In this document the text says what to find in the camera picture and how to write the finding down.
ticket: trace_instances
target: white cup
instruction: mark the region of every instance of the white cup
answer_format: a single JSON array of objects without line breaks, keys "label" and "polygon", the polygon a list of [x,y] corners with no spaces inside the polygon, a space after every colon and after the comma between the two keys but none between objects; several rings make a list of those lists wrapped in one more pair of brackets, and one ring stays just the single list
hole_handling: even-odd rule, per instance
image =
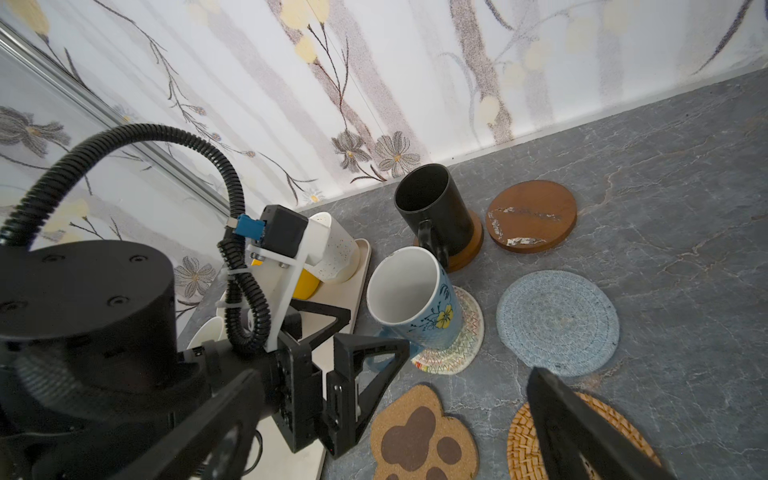
[{"label": "white cup", "polygon": [[189,345],[187,345],[187,349],[197,348],[208,340],[217,342],[222,338],[224,338],[224,319],[220,316],[215,316],[205,322],[194,334]]},{"label": "white cup", "polygon": [[320,212],[310,217],[330,229],[323,258],[316,265],[305,265],[305,270],[324,283],[344,283],[355,274],[360,263],[360,249],[355,240],[331,217]]},{"label": "white cup", "polygon": [[430,349],[453,345],[464,323],[448,274],[421,247],[386,257],[373,271],[366,299],[381,326]]}]

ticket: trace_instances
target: yellow cup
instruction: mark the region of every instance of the yellow cup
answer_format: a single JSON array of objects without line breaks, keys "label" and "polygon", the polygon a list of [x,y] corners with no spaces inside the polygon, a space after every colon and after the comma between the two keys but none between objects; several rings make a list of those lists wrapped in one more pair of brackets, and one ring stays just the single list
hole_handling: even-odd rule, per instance
[{"label": "yellow cup", "polygon": [[[261,265],[261,262],[254,260],[251,262],[251,265]],[[296,289],[293,290],[293,298],[308,300],[315,293],[319,285],[320,280],[316,276],[302,269],[299,281],[296,282]]]}]

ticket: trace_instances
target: woven coaster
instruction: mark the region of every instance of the woven coaster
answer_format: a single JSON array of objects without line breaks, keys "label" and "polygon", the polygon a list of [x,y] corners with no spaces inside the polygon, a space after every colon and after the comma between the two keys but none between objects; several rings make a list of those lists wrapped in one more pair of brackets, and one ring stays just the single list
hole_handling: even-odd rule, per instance
[{"label": "woven coaster", "polygon": [[457,286],[454,286],[453,290],[462,308],[464,326],[449,348],[424,349],[411,359],[411,363],[424,372],[455,375],[467,368],[480,351],[485,335],[485,323],[480,306],[466,290]]},{"label": "woven coaster", "polygon": [[[601,417],[608,420],[608,423],[626,437],[635,448],[648,455],[656,465],[661,466],[661,461],[654,453],[654,450],[622,414],[595,397],[579,392],[576,392],[576,395],[584,400],[595,412],[600,414]],[[598,473],[587,463],[583,456],[581,460],[584,462],[584,467],[586,467],[589,477],[592,480],[600,480]],[[509,467],[509,476],[512,480],[545,480],[548,478],[547,472],[544,469],[544,460],[538,447],[536,428],[533,425],[533,417],[531,417],[531,406],[527,402],[518,410],[509,427],[507,466]]]},{"label": "woven coaster", "polygon": [[542,270],[507,288],[496,309],[498,336],[530,367],[579,376],[603,366],[619,342],[605,293],[575,273]]}]

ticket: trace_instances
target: floral wallpaper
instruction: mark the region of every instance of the floral wallpaper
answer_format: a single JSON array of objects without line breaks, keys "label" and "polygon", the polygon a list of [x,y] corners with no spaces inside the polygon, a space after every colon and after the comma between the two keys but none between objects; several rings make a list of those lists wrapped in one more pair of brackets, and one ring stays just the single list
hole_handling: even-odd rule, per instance
[{"label": "floral wallpaper", "polygon": [[[385,184],[768,56],[768,0],[0,2],[3,22],[126,121],[184,127],[225,151],[255,212]],[[66,147],[43,114],[40,141]],[[223,192],[206,161],[167,150]]]},{"label": "floral wallpaper", "polygon": [[[45,170],[104,126],[5,50],[0,50],[0,71],[0,221],[4,221]],[[121,113],[126,121],[136,118],[128,108]],[[222,264],[216,242],[223,222],[222,214],[166,177],[140,151],[126,147],[88,173],[51,215],[33,248],[98,239],[157,248],[174,264],[180,332]]]}]

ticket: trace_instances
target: white speckled cup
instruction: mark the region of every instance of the white speckled cup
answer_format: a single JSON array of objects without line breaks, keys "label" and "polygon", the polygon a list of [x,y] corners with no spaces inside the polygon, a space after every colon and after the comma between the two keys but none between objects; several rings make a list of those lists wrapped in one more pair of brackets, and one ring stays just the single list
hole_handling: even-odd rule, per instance
[{"label": "white speckled cup", "polygon": [[360,262],[360,249],[355,240],[331,217],[320,212],[310,217],[330,229],[323,259],[317,265],[307,264],[304,268],[324,283],[344,283],[355,274]]}]

